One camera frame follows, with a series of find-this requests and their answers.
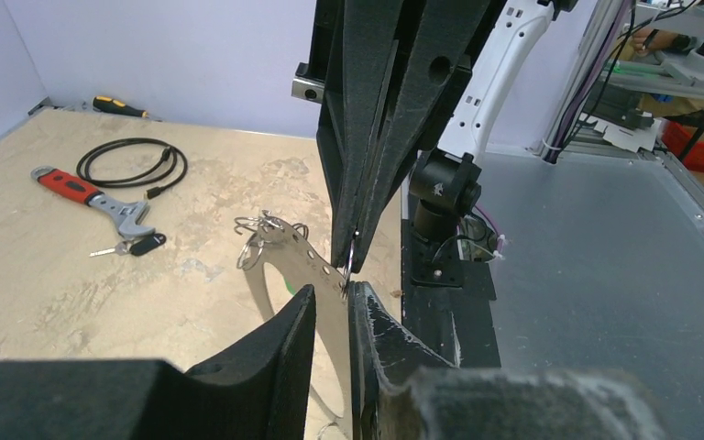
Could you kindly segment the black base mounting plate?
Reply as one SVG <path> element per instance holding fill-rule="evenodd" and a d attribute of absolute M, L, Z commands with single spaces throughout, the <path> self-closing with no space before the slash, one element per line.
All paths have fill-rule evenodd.
<path fill-rule="evenodd" d="M 401 323 L 460 368 L 498 368 L 497 294 L 490 264 L 470 255 L 481 237 L 468 221 L 434 214 L 417 197 L 401 208 Z"/>

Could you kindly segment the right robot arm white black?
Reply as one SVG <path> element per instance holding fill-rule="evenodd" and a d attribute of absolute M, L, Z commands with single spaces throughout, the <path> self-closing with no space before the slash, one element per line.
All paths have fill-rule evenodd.
<path fill-rule="evenodd" d="M 330 261 L 359 271 L 419 151 L 469 132 L 479 158 L 512 83 L 571 1 L 319 1 L 294 97 L 320 106 Z"/>

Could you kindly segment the red handled adjustable wrench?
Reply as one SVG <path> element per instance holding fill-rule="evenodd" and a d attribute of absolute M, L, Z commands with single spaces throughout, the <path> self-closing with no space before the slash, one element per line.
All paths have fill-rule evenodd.
<path fill-rule="evenodd" d="M 135 240 L 156 232 L 155 227 L 141 224 L 149 211 L 145 201 L 120 202 L 88 181 L 51 166 L 37 167 L 30 176 L 52 192 L 107 215 L 124 240 Z"/>

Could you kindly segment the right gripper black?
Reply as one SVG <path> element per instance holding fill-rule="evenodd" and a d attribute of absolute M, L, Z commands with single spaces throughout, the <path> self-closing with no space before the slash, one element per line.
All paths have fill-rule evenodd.
<path fill-rule="evenodd" d="M 331 261 L 363 265 L 381 214 L 432 149 L 501 15 L 501 1 L 320 1 L 293 95 L 320 105 Z"/>

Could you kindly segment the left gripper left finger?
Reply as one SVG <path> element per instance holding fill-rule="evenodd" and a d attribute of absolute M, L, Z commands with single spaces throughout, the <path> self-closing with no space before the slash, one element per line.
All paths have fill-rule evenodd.
<path fill-rule="evenodd" d="M 316 298 L 180 371 L 160 359 L 0 361 L 0 439 L 300 439 Z"/>

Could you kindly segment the black fob key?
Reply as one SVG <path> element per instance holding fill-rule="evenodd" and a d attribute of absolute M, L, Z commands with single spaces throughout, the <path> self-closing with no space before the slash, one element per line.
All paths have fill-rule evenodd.
<path fill-rule="evenodd" d="M 91 252 L 89 256 L 101 257 L 105 255 L 130 255 L 142 257 L 149 252 L 163 246 L 167 242 L 167 237 L 162 233 L 154 233 L 137 239 L 136 241 L 122 241 L 115 246 Z"/>

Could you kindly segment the person at desk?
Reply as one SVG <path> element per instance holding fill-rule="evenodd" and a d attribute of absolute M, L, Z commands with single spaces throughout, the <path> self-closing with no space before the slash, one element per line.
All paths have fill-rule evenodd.
<path fill-rule="evenodd" d="M 676 32 L 645 27 L 635 32 L 623 46 L 620 60 L 632 61 L 656 51 L 674 53 L 689 51 L 694 47 L 695 39 Z"/>

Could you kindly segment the grey teleoperation device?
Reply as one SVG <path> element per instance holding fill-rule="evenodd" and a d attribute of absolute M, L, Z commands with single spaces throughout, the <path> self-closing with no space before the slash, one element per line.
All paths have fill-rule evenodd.
<path fill-rule="evenodd" d="M 603 80 L 633 92 L 704 100 L 704 1 L 634 1 L 633 17 L 626 20 L 621 42 L 638 30 L 653 28 L 690 36 L 692 49 L 674 53 L 656 51 L 634 60 L 620 60 L 618 45 L 602 73 Z"/>

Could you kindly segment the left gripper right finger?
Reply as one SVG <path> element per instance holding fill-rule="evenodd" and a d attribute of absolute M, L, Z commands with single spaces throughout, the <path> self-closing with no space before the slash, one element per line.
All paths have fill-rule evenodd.
<path fill-rule="evenodd" d="M 610 369 L 458 368 L 348 287 L 356 439 L 666 439 L 652 395 Z"/>

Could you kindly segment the yellow black screwdriver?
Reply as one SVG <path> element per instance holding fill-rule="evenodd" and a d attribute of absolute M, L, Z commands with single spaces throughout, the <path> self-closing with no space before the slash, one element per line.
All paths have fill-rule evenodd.
<path fill-rule="evenodd" d="M 90 101 L 79 102 L 66 107 L 73 112 L 99 112 L 116 116 L 130 116 L 153 121 L 160 121 L 158 116 L 147 110 L 137 108 L 125 102 L 103 95 L 96 95 Z"/>

